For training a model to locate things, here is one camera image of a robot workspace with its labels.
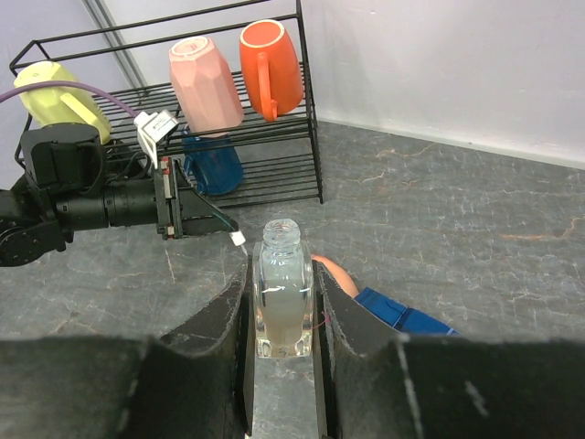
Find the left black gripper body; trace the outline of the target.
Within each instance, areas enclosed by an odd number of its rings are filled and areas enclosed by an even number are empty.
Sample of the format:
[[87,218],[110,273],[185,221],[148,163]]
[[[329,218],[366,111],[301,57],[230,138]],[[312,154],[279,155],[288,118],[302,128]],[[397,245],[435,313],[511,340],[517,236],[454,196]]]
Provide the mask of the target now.
[[185,237],[182,223],[182,203],[179,189],[186,182],[181,162],[170,157],[161,157],[153,172],[157,214],[157,233],[164,240]]

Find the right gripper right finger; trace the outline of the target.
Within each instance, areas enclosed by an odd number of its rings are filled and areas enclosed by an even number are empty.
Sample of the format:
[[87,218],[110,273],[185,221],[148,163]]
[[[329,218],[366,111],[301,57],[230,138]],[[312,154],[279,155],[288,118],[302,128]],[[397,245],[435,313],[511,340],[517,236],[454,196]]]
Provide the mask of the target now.
[[584,344],[408,335],[314,265],[322,438],[581,438]]

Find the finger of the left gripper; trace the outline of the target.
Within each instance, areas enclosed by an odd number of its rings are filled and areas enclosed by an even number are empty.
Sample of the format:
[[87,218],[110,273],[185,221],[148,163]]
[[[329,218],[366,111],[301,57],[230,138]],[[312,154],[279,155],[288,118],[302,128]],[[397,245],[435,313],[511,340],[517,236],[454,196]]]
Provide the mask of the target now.
[[174,220],[202,220],[227,217],[188,178],[181,162],[171,160],[171,214]]
[[183,210],[181,227],[184,237],[204,236],[217,232],[236,232],[239,224],[221,210]]

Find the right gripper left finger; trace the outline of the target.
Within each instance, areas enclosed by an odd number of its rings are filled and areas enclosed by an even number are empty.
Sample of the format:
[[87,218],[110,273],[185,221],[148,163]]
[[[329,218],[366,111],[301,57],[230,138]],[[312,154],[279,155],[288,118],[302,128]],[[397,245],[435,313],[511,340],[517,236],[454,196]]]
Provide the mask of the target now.
[[254,399],[249,262],[161,337],[1,343],[4,438],[242,438]]

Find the nail polish bottle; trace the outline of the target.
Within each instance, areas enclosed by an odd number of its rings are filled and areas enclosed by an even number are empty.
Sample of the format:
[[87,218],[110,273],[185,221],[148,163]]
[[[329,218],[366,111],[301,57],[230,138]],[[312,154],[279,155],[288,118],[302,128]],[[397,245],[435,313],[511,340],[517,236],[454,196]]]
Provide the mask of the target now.
[[292,219],[269,221],[252,254],[257,356],[308,357],[314,327],[311,253]]

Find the white nail polish cap brush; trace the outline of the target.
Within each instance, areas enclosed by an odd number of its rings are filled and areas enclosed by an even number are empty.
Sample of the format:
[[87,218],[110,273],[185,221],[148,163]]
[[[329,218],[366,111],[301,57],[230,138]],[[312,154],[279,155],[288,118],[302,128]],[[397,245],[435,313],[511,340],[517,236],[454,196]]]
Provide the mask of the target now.
[[229,237],[231,238],[233,244],[242,250],[245,256],[248,256],[248,251],[246,249],[246,238],[241,230],[232,231],[229,233]]

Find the blue plaid sleeve forearm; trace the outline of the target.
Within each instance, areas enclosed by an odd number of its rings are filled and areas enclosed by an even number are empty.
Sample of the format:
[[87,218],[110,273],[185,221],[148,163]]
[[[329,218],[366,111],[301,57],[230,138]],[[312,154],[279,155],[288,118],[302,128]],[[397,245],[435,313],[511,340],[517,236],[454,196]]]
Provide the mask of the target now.
[[371,288],[355,298],[365,309],[398,332],[415,335],[459,336],[442,321],[422,311],[403,305]]

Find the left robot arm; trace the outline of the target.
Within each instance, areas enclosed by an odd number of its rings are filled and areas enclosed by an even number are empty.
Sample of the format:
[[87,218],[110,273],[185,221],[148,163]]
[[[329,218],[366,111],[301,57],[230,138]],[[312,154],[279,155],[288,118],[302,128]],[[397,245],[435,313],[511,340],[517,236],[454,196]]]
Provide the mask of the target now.
[[178,160],[140,164],[133,154],[109,162],[126,149],[102,145],[86,124],[23,132],[23,176],[1,192],[2,266],[63,252],[82,230],[154,224],[165,240],[226,232],[235,245],[245,242],[239,224],[195,189]]

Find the mannequin hand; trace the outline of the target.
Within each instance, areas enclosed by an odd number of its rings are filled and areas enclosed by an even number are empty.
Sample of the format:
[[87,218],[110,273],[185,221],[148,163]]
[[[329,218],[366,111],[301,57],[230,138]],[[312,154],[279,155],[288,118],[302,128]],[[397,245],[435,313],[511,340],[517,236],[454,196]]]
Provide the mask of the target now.
[[356,287],[354,280],[348,274],[348,272],[341,266],[331,261],[330,259],[321,255],[312,255],[312,259],[325,266],[330,274],[332,274],[335,281],[339,284],[341,289],[351,298],[355,299],[359,295],[359,291]]

